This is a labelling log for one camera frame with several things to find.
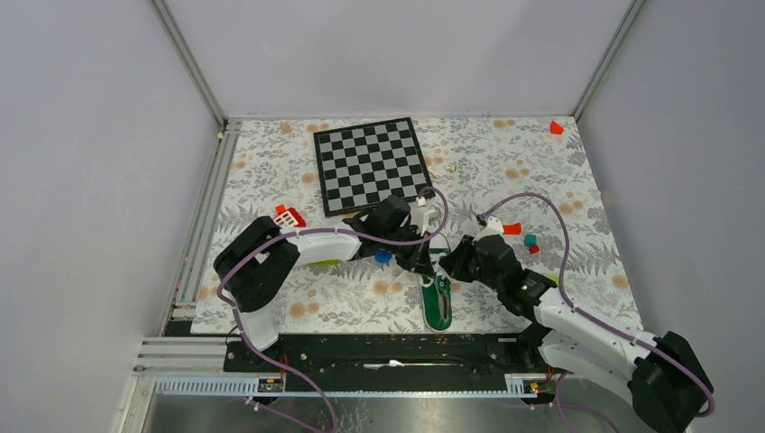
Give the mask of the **green canvas sneaker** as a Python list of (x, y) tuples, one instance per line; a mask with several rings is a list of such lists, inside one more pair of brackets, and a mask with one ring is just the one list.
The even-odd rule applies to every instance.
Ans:
[(418, 248), (415, 272), (420, 277), (421, 310), (426, 327), (434, 332), (445, 332), (452, 324), (451, 281), (438, 264), (450, 252), (442, 234)]

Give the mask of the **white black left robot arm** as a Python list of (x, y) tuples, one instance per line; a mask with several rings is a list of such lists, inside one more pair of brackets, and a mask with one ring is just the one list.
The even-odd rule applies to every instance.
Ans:
[(434, 275), (429, 241), (437, 231), (432, 221), (438, 214), (424, 198), (410, 206), (389, 196), (333, 226), (282, 227), (269, 216), (256, 218), (213, 261), (219, 297), (233, 308), (235, 323), (249, 340), (245, 359), (260, 371), (279, 362), (279, 332), (269, 305), (296, 268), (386, 252), (407, 271)]

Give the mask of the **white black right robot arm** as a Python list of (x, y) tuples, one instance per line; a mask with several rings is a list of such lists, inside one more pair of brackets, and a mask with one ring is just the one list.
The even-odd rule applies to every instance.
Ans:
[(714, 388), (684, 337), (656, 336), (583, 310), (556, 282), (523, 267), (499, 235), (466, 235), (439, 265), (453, 280), (482, 283), (530, 321), (517, 348), (526, 370), (549, 365), (583, 376), (631, 404), (656, 432), (683, 432), (710, 408)]

